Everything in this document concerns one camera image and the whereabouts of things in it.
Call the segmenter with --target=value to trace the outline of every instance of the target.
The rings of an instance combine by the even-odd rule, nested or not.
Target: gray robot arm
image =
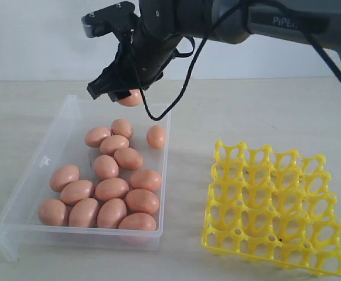
[[[89,93],[94,99],[108,93],[117,101],[138,84],[146,90],[177,56],[183,37],[204,38],[237,4],[209,40],[237,44],[259,34],[308,43],[296,24],[301,23],[323,48],[337,51],[341,58],[341,0],[265,0],[296,12],[296,21],[259,2],[263,0],[139,0],[140,17],[130,2],[86,15],[82,21],[88,37],[113,32],[120,41],[114,61],[89,83]]]

